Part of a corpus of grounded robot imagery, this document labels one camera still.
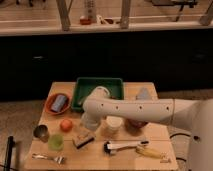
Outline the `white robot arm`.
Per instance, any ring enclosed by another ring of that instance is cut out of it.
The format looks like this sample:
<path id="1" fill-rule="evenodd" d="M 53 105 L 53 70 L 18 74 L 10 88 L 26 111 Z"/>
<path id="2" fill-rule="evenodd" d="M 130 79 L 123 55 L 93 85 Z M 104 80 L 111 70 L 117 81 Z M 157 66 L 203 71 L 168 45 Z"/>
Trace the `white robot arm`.
<path id="1" fill-rule="evenodd" d="M 191 133 L 186 171 L 213 171 L 213 99 L 115 100 L 103 86 L 86 97 L 82 124 L 95 131 L 105 116 L 171 125 Z"/>

